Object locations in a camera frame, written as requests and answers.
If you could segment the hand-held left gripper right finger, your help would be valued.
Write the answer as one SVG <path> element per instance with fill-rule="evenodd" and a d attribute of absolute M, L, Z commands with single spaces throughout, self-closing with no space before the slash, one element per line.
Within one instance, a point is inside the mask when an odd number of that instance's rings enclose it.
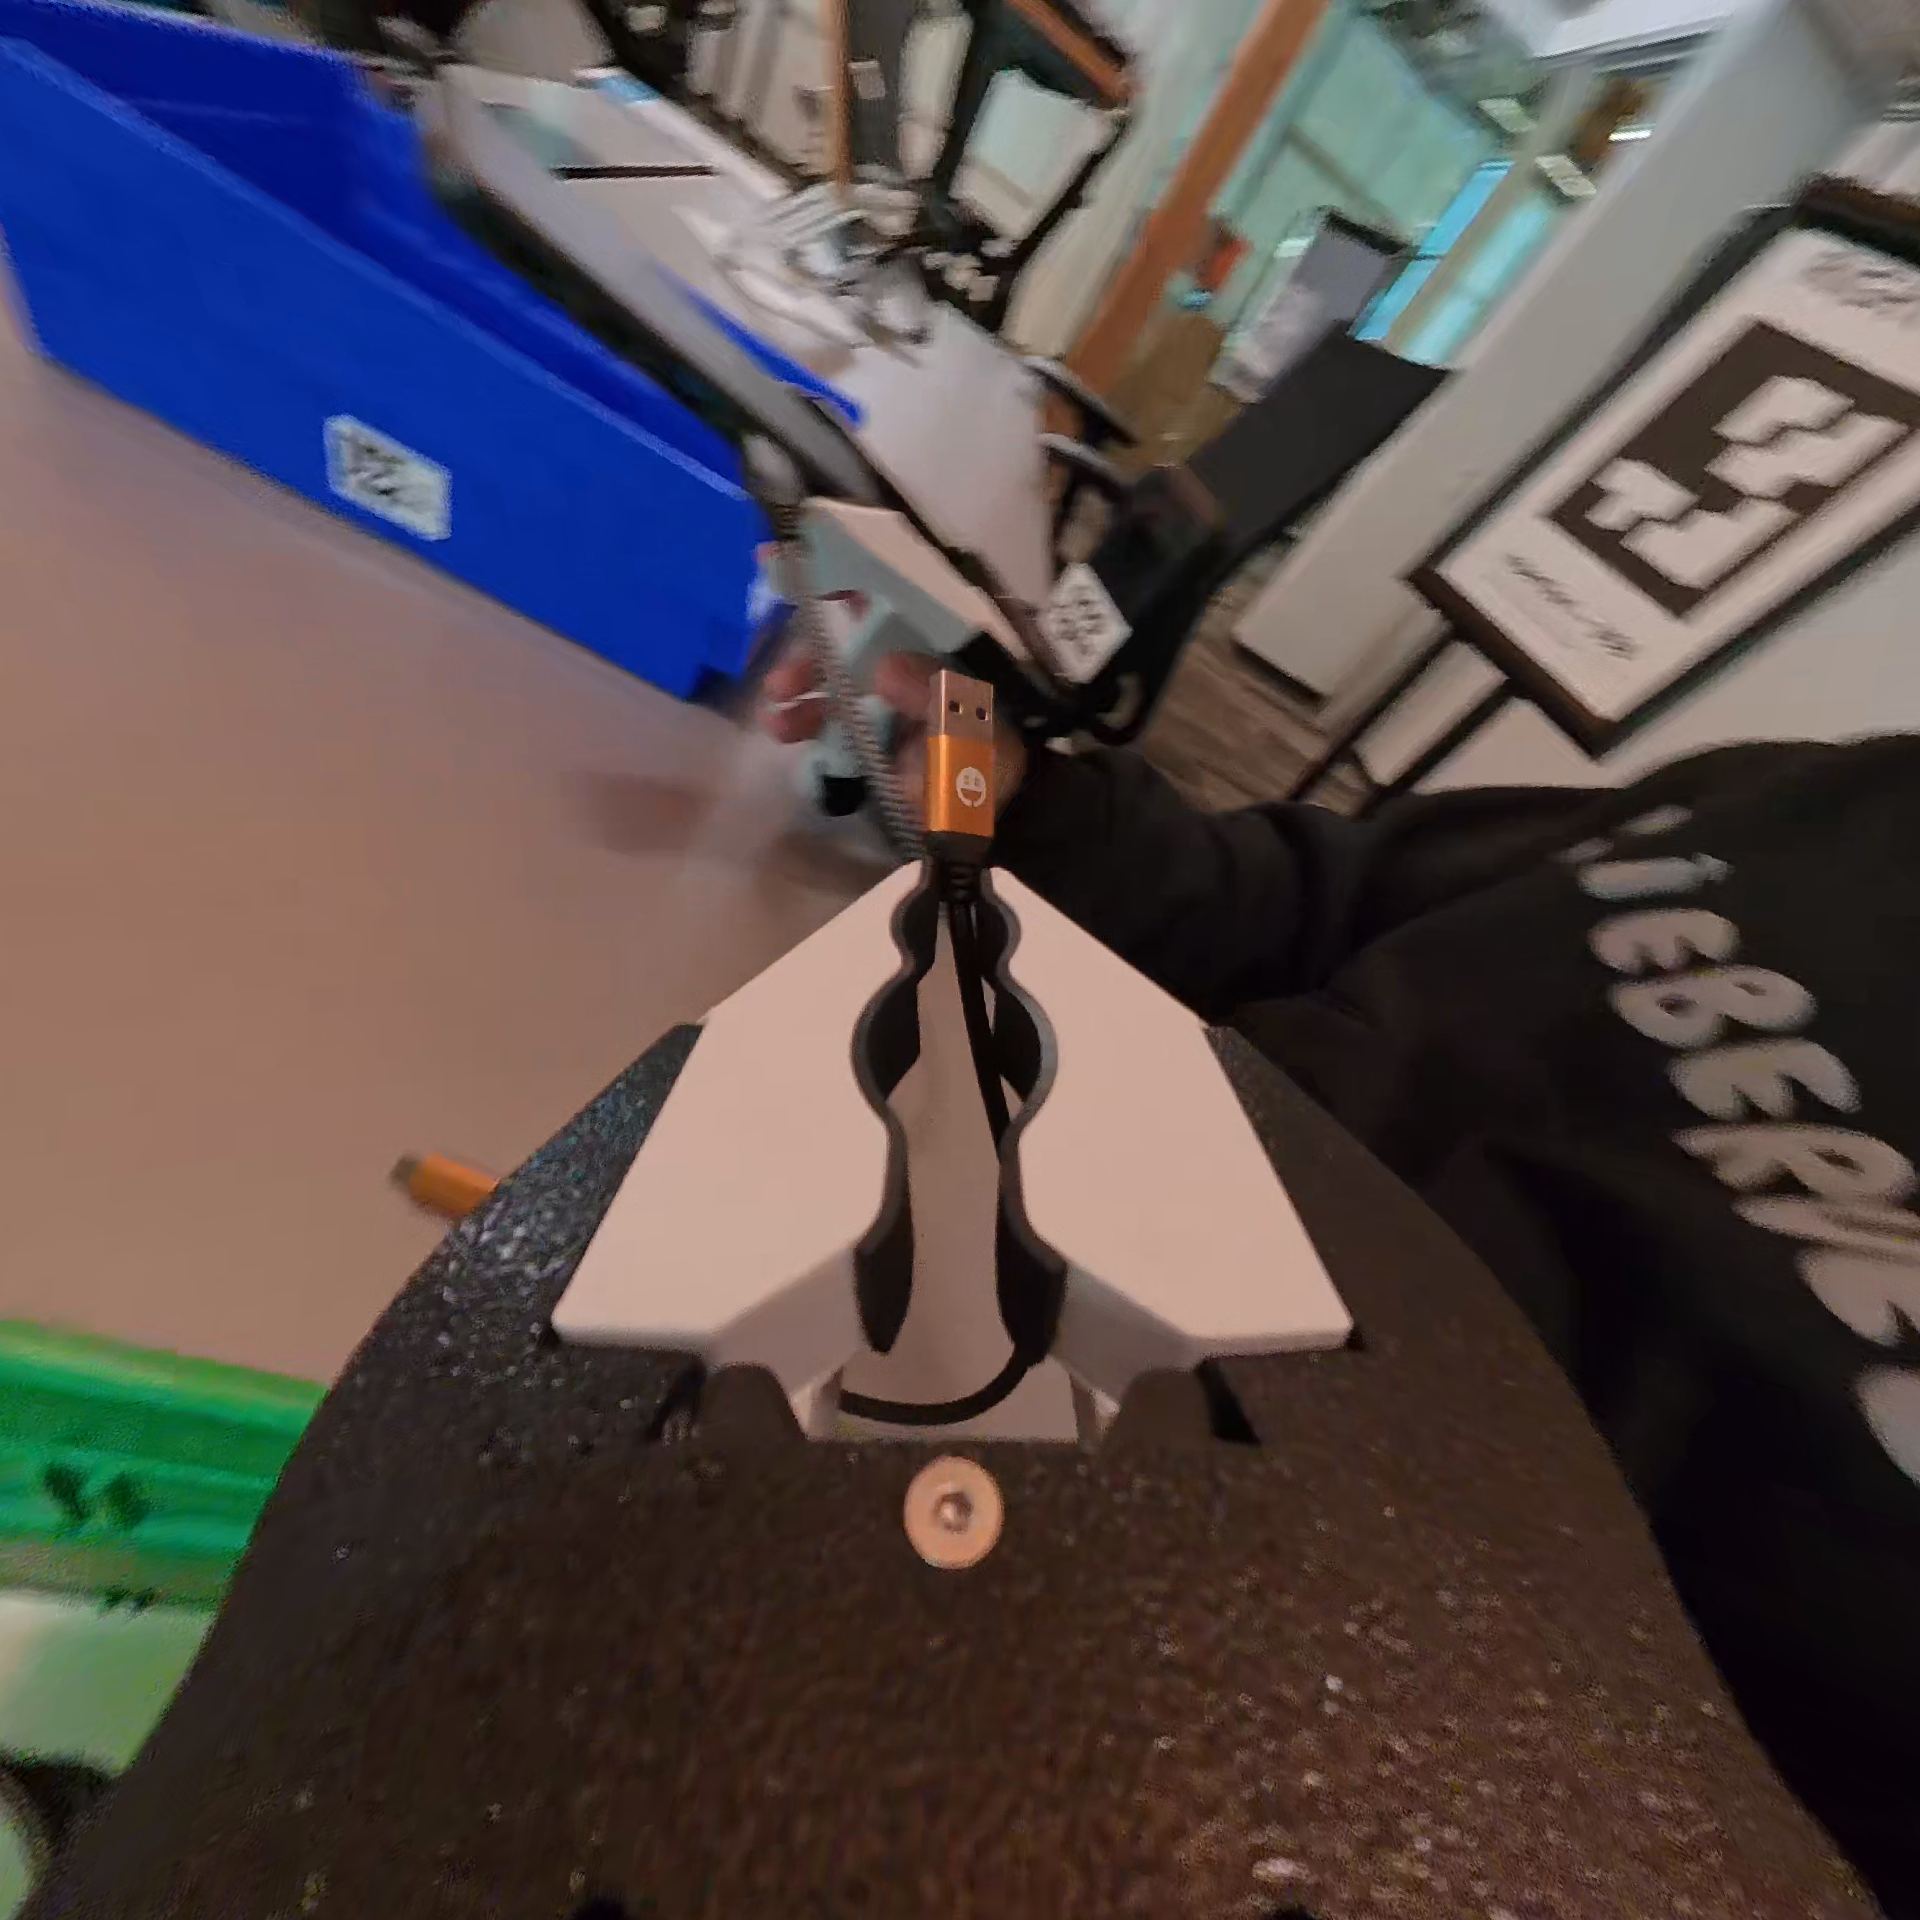
<path fill-rule="evenodd" d="M 1045 1355 L 1097 1425 L 1152 1371 L 1339 1351 L 1353 1333 L 1207 1025 L 1013 875 L 1002 1010 L 1032 1016 L 1039 1075 L 1007 1128 L 1002 1195 L 1060 1263 Z"/>

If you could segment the person's right hand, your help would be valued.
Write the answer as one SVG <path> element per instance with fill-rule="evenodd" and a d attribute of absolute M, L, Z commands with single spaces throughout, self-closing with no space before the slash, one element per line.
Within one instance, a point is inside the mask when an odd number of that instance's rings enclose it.
<path fill-rule="evenodd" d="M 891 654 L 870 659 L 865 695 L 889 712 L 881 728 L 891 743 L 891 774 L 904 799 L 922 799 L 922 725 L 931 716 L 932 675 L 942 656 Z M 822 732 L 830 700 L 820 691 L 817 668 L 791 647 L 761 690 L 761 728 L 781 746 L 804 746 Z M 1028 747 L 1019 732 L 994 725 L 994 810 L 1006 810 L 1026 774 Z"/>

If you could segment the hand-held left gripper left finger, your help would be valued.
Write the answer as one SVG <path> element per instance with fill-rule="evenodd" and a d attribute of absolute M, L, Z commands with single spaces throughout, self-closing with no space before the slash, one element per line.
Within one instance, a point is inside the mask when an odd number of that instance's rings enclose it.
<path fill-rule="evenodd" d="M 941 1166 L 899 1111 L 919 1056 L 941 905 L 885 875 L 705 1014 L 552 1328 L 568 1347 L 756 1368 L 805 1438 L 885 1434 L 843 1379 L 899 1349 L 941 1289 Z"/>

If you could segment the wooden post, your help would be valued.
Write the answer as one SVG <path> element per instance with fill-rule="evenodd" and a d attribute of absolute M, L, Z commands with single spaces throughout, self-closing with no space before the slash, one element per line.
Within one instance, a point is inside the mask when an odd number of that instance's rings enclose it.
<path fill-rule="evenodd" d="M 1326 5 L 1262 5 L 1225 67 L 1210 105 L 1191 132 L 1172 178 L 1115 266 L 1091 324 L 1067 354 L 1067 368 L 1097 395 L 1130 366 L 1166 283 L 1199 266 L 1210 225 L 1210 201 L 1260 132 L 1272 97 L 1300 67 Z"/>

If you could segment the blue plastic bin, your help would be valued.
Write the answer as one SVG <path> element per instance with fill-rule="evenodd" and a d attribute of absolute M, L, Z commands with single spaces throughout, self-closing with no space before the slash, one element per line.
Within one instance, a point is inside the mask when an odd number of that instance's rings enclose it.
<path fill-rule="evenodd" d="M 642 682 L 740 675 L 770 537 L 744 454 L 446 216 L 415 94 L 210 21 L 4 5 L 34 345 Z M 856 439 L 850 400 L 688 293 Z"/>

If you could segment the dark grey usb hub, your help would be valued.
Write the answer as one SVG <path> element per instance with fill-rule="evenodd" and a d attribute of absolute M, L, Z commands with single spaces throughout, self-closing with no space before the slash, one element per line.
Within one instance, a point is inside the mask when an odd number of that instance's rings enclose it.
<path fill-rule="evenodd" d="M 415 128 L 446 216 L 622 366 L 664 389 L 744 454 L 746 480 L 889 505 L 891 493 L 827 406 L 767 374 L 620 222 L 499 124 L 475 68 L 445 63 L 415 94 Z"/>

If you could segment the framed marker poster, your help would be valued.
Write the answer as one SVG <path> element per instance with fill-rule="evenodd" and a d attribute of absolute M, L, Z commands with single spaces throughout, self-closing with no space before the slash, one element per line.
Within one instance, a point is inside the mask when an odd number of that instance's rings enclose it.
<path fill-rule="evenodd" d="M 1916 196 L 1746 216 L 1408 575 L 1597 757 L 1916 533 Z"/>

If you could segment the green plastic crate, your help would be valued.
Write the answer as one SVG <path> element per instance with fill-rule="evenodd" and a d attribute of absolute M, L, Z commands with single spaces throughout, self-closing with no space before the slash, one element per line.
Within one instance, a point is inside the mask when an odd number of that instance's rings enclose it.
<path fill-rule="evenodd" d="M 214 1610 L 323 1383 L 4 1324 L 4 1591 Z"/>

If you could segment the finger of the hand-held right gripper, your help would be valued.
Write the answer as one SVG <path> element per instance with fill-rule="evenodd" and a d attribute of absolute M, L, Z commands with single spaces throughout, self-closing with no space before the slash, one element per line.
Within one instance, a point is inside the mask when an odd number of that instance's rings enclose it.
<path fill-rule="evenodd" d="M 894 509 L 850 500 L 804 502 L 804 582 L 820 614 L 817 656 L 876 669 L 889 656 L 961 663 L 984 647 L 984 669 L 1040 669 L 1020 609 L 994 598 Z"/>
<path fill-rule="evenodd" d="M 966 575 L 919 539 L 844 543 L 804 539 L 817 598 L 856 600 L 843 654 L 876 659 L 922 654 L 952 659 L 966 645 Z"/>

